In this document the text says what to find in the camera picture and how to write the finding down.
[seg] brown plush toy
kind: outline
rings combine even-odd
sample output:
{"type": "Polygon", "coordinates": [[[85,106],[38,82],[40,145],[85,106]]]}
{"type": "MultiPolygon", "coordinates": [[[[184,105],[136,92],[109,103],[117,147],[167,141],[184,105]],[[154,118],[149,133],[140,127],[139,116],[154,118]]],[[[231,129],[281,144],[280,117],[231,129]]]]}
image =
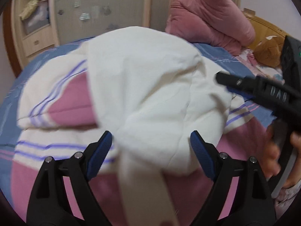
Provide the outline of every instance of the brown plush toy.
{"type": "Polygon", "coordinates": [[[253,54],[258,63],[277,67],[280,65],[280,56],[284,38],[280,36],[268,36],[255,48],[253,54]]]}

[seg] finger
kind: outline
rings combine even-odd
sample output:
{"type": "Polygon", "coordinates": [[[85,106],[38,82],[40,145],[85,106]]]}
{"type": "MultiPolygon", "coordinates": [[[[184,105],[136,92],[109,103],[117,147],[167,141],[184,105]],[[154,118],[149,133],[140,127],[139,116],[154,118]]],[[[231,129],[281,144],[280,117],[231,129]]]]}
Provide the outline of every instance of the finger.
{"type": "Polygon", "coordinates": [[[274,129],[272,125],[269,125],[266,129],[266,138],[267,140],[271,140],[274,135],[274,129]]]}
{"type": "Polygon", "coordinates": [[[293,132],[290,136],[290,143],[298,150],[298,154],[301,155],[301,135],[293,132]]]}
{"type": "Polygon", "coordinates": [[[299,133],[293,132],[290,137],[290,142],[294,148],[297,149],[298,156],[284,188],[290,188],[297,184],[301,179],[301,136],[299,133]]]}
{"type": "Polygon", "coordinates": [[[290,175],[288,176],[284,188],[290,188],[296,185],[301,179],[301,158],[297,158],[290,175]]]}
{"type": "Polygon", "coordinates": [[[276,176],[280,172],[280,165],[276,160],[266,159],[264,162],[261,162],[261,169],[266,178],[276,176]]]}
{"type": "Polygon", "coordinates": [[[280,149],[274,142],[269,142],[264,150],[264,158],[278,159],[280,156],[280,149]]]}

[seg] metal screw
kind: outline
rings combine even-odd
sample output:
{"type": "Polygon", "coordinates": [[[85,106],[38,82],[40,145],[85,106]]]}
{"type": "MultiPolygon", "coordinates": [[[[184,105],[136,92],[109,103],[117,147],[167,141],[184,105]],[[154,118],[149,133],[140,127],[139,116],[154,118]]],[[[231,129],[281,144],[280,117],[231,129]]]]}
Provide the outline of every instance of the metal screw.
{"type": "Polygon", "coordinates": [[[74,157],[76,158],[76,159],[79,159],[79,158],[82,158],[82,152],[76,152],[75,154],[74,154],[74,157]]]}
{"type": "Polygon", "coordinates": [[[250,161],[251,161],[252,163],[256,163],[256,162],[257,162],[257,159],[256,159],[254,156],[252,156],[252,157],[250,157],[250,161]]]}
{"type": "Polygon", "coordinates": [[[221,152],[221,153],[219,153],[219,157],[222,158],[222,159],[227,159],[228,158],[228,154],[225,153],[225,152],[221,152]]]}
{"type": "Polygon", "coordinates": [[[52,157],[51,157],[51,156],[46,157],[45,161],[46,161],[47,163],[49,163],[50,161],[52,161],[52,157]]]}
{"type": "Polygon", "coordinates": [[[239,86],[241,83],[243,82],[243,80],[239,79],[236,83],[237,86],[239,86]]]}

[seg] pink comforter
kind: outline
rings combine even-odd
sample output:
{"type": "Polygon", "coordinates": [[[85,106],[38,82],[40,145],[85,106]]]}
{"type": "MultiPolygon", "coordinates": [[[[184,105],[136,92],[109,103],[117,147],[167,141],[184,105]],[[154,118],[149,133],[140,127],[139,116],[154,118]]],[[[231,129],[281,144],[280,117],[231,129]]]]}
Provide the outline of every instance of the pink comforter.
{"type": "Polygon", "coordinates": [[[234,56],[255,39],[251,23],[231,0],[173,0],[166,32],[234,56]]]}

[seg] yellow cloth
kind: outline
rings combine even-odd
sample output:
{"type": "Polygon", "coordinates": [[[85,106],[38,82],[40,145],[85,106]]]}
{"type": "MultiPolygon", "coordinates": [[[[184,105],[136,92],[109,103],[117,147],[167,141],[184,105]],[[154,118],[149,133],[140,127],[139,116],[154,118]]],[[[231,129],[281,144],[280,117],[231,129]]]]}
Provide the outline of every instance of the yellow cloth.
{"type": "Polygon", "coordinates": [[[28,19],[33,12],[37,9],[40,0],[31,0],[27,3],[26,7],[23,9],[22,13],[19,15],[21,20],[28,19]]]}

